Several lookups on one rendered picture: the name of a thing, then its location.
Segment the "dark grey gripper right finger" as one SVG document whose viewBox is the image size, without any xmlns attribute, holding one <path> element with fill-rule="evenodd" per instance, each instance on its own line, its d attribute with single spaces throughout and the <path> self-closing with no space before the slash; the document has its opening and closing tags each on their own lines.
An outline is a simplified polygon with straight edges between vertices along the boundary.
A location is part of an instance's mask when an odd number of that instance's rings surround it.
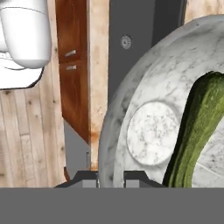
<svg viewBox="0 0 224 224">
<path fill-rule="evenodd" d="M 151 180 L 145 171 L 125 171 L 123 173 L 124 188 L 165 188 L 164 185 Z"/>
</svg>

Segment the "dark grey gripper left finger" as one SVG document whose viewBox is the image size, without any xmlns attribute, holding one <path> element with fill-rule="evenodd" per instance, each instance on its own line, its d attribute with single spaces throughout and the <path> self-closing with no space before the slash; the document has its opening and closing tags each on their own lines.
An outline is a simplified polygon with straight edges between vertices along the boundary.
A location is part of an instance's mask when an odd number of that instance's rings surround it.
<svg viewBox="0 0 224 224">
<path fill-rule="evenodd" d="M 56 188 L 97 188 L 97 171 L 77 171 L 72 180 L 56 185 Z"/>
</svg>

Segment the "white marble bowl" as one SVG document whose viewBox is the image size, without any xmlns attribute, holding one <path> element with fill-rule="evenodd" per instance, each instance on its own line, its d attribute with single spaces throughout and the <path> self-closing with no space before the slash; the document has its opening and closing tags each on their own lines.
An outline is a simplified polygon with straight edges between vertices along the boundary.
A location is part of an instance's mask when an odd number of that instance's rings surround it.
<svg viewBox="0 0 224 224">
<path fill-rule="evenodd" d="M 123 173 L 134 170 L 162 181 L 189 91 L 210 71 L 224 73 L 224 15 L 182 25 L 132 67 L 104 117 L 98 156 L 101 187 L 122 187 Z"/>
</svg>

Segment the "brown wooden cupboard door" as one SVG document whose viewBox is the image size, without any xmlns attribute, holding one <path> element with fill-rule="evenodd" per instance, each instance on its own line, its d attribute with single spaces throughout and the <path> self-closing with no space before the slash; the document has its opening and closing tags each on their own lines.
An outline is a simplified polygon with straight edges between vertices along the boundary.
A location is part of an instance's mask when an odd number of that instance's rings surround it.
<svg viewBox="0 0 224 224">
<path fill-rule="evenodd" d="M 76 65 L 76 70 L 66 67 Z M 88 72 L 81 60 L 59 65 L 62 115 L 68 124 L 89 143 Z"/>
</svg>

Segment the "green squash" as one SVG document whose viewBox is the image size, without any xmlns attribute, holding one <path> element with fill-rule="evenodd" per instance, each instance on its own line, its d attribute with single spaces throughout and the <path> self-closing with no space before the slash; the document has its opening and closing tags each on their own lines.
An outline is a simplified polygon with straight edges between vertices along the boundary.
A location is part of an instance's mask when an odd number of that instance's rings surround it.
<svg viewBox="0 0 224 224">
<path fill-rule="evenodd" d="M 187 97 L 177 142 L 162 184 L 191 188 L 200 153 L 224 117 L 224 73 L 199 77 Z"/>
</svg>

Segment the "round metal sink drain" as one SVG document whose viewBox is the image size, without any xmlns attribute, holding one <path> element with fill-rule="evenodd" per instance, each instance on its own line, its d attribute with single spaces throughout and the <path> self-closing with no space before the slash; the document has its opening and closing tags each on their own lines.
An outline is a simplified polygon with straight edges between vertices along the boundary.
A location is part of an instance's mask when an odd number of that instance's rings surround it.
<svg viewBox="0 0 224 224">
<path fill-rule="evenodd" d="M 131 38 L 129 36 L 122 36 L 121 46 L 123 49 L 129 49 L 131 47 Z"/>
</svg>

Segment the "grey sink basin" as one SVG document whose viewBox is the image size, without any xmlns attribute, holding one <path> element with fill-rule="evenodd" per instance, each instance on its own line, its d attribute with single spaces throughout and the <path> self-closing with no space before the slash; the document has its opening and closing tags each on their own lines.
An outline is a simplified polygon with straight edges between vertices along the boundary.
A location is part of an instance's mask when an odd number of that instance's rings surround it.
<svg viewBox="0 0 224 224">
<path fill-rule="evenodd" d="M 110 0 L 108 102 L 128 71 L 157 42 L 184 23 L 187 0 Z M 123 49 L 122 36 L 131 38 Z"/>
</svg>

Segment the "brown wooden drawer front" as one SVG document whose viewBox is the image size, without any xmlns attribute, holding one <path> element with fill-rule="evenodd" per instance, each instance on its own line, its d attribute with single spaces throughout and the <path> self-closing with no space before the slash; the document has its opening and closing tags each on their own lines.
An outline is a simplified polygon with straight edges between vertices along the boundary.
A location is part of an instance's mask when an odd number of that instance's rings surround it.
<svg viewBox="0 0 224 224">
<path fill-rule="evenodd" d="M 59 62 L 85 59 L 87 56 L 87 0 L 56 0 Z M 65 54 L 76 50 L 75 55 Z"/>
</svg>

